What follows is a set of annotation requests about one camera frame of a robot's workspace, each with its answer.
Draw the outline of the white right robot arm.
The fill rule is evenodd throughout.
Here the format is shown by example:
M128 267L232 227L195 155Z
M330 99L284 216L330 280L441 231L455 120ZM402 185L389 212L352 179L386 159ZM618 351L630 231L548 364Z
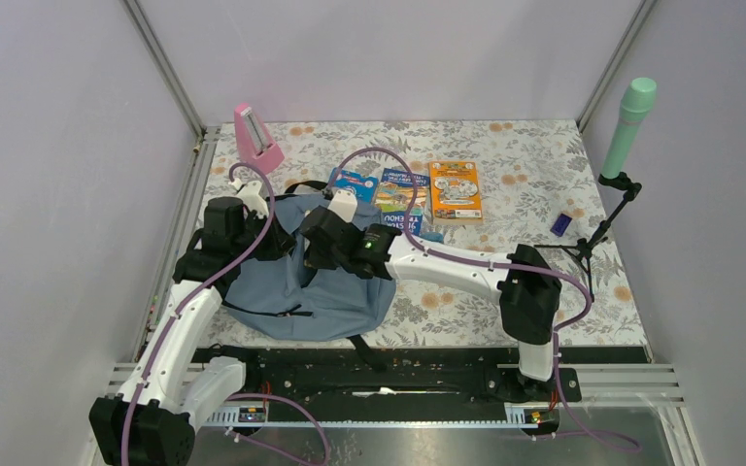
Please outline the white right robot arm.
M435 283L483 298L499 309L503 331L519 348L520 391L541 400L557 386L553 329L561 282L539 252L518 245L506 255L427 243L383 224L359 228L325 207L299 226L306 263L361 280Z

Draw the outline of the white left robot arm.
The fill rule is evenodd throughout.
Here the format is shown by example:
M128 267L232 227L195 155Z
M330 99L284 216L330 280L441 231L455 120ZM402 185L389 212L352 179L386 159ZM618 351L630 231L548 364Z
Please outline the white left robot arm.
M97 398L88 415L108 465L185 465L203 422L234 393L249 399L262 386L260 370L236 357L218 356L190 385L185 374L222 296L243 261L285 232L274 197L210 201L204 225L178 259L167 304L153 338L114 396Z

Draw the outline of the blue student backpack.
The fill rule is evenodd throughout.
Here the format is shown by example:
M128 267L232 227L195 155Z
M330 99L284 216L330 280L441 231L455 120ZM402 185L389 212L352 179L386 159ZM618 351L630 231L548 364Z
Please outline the blue student backpack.
M294 184L275 199L275 219L295 239L294 248L277 260L243 262L239 277L222 294L222 308L242 324L279 341L347 339L367 365L382 373L385 363L362 335L384 321L396 284L306 264L299 226L308 211L325 207L327 200L318 193L326 183L305 185L315 192L297 193Z

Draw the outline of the small blue label jar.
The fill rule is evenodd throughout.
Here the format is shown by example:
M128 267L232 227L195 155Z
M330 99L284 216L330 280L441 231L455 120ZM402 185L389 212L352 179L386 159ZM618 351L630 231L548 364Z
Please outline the small blue label jar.
M433 243L439 243L439 244L444 243L444 235L440 232L427 231L421 235L421 238L423 240L430 241Z

